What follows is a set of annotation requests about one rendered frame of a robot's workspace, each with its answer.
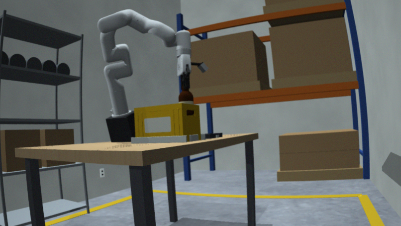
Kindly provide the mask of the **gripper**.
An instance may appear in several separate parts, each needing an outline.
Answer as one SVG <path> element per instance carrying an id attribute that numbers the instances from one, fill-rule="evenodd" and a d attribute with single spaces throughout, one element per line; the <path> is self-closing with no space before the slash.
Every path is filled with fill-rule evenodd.
<path id="1" fill-rule="evenodd" d="M 190 73 L 191 73 L 191 54 L 179 54 L 177 55 L 177 76 L 181 79 L 181 90 L 182 86 L 184 89 L 190 88 Z M 190 69 L 189 69 L 190 68 Z M 183 76 L 184 75 L 184 76 Z"/>

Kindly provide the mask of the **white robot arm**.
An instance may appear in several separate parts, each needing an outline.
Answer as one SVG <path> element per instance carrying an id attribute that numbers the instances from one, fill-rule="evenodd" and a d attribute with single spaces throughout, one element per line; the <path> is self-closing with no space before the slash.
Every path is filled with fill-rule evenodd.
<path id="1" fill-rule="evenodd" d="M 186 30 L 174 30 L 167 25 L 150 20 L 139 13 L 127 9 L 101 18 L 98 21 L 100 42 L 103 58 L 107 63 L 124 61 L 107 65 L 104 75 L 107 81 L 110 99 L 112 103 L 112 117 L 122 117 L 131 114 L 128 110 L 124 85 L 118 80 L 133 74 L 129 48 L 126 44 L 115 45 L 115 32 L 124 26 L 130 26 L 141 33 L 151 33 L 162 39 L 166 47 L 174 47 L 177 44 L 177 55 L 191 54 L 191 35 Z"/>

